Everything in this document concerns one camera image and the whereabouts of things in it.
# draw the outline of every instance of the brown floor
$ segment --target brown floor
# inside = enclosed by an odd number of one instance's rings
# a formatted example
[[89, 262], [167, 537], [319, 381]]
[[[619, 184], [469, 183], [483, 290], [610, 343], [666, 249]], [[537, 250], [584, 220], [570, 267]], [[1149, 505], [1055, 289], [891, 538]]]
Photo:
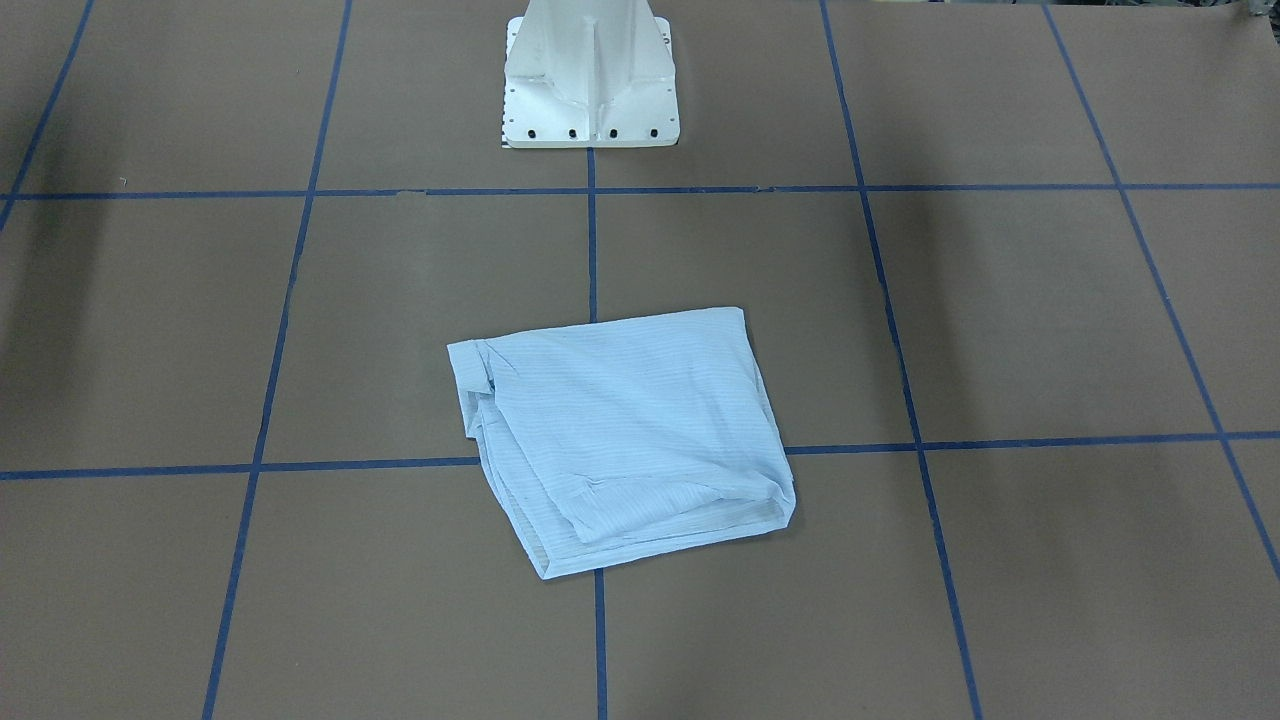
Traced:
[[[0, 717], [1276, 717], [1266, 20], [653, 5], [589, 155], [524, 0], [0, 4]], [[792, 525], [540, 582], [445, 343], [712, 305]]]

